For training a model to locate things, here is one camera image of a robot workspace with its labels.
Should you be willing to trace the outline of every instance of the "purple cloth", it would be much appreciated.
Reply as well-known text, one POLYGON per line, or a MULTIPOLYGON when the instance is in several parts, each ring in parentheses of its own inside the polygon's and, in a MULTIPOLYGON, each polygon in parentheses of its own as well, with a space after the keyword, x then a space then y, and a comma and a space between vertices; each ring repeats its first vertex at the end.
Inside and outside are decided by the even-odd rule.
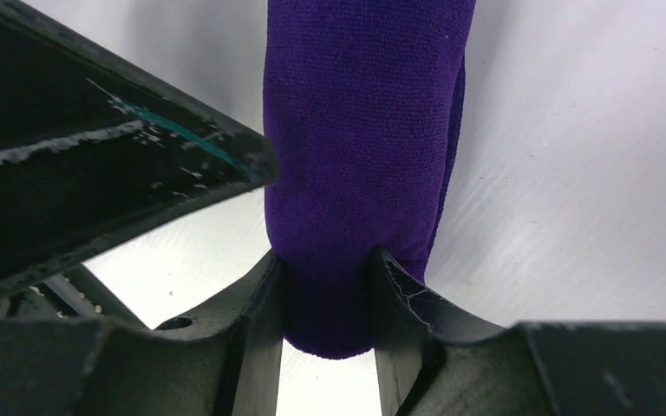
POLYGON ((460 130, 475 0, 269 0, 267 232, 287 267, 285 336, 371 347, 363 267, 386 248, 423 280, 460 130))

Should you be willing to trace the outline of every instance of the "black mechanical component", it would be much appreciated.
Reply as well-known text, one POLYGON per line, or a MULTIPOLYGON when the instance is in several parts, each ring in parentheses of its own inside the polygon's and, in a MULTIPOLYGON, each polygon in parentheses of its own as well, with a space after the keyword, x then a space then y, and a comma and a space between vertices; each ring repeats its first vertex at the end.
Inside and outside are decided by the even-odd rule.
MULTIPOLYGON (((271 416, 283 267, 150 331, 80 262, 272 182, 270 144, 0 0, 0 415, 271 416)), ((666 324, 520 324, 369 262, 385 415, 666 415, 666 324)))
POLYGON ((0 298, 276 175, 259 134, 0 0, 0 298))
POLYGON ((370 262, 384 415, 666 415, 666 323, 501 328, 370 262))

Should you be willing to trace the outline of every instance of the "folded purple fabric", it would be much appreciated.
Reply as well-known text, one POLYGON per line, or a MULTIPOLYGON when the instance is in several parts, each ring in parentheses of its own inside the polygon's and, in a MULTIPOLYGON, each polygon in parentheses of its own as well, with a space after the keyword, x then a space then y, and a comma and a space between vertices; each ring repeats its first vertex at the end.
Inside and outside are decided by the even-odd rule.
POLYGON ((475 0, 269 0, 264 133, 279 181, 267 232, 287 267, 286 338, 371 347, 364 264, 422 280, 453 170, 475 0))

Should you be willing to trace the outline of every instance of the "teal paint scratch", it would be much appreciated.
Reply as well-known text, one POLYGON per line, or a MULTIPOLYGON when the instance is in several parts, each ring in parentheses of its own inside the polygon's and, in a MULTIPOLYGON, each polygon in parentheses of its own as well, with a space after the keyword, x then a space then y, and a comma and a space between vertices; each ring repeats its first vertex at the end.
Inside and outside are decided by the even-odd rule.
POLYGON ((222 159, 229 165, 236 167, 241 171, 247 172, 245 166, 239 164, 230 154, 226 153, 223 149, 215 146, 213 143, 209 143, 208 141, 204 140, 202 137, 191 132, 187 128, 175 123, 174 121, 168 120, 162 117, 161 115, 152 113, 146 108, 139 107, 135 104, 132 104, 131 102, 125 101, 122 98, 109 93, 106 89, 96 84, 93 80, 88 79, 88 82, 93 84, 94 87, 100 89, 104 94, 108 95, 108 97, 110 98, 111 105, 117 110, 121 111, 122 113, 132 114, 148 123, 152 123, 156 126, 163 127, 173 133, 177 133, 186 140, 197 144, 198 147, 205 150, 206 152, 212 154, 213 156, 219 159, 222 159))

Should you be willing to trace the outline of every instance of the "white surface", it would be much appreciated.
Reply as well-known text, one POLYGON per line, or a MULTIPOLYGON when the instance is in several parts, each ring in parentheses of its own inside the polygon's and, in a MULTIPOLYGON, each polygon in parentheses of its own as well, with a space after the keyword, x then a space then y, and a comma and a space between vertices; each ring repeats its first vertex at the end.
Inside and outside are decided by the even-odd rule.
MULTIPOLYGON (((28 3, 261 130, 264 0, 28 3)), ((666 2, 481 0, 467 72, 430 285, 504 325, 666 320, 666 2)), ((156 325, 250 269, 262 215, 255 192, 88 267, 156 325)), ((279 415, 379 414, 372 354, 282 371, 279 415)))

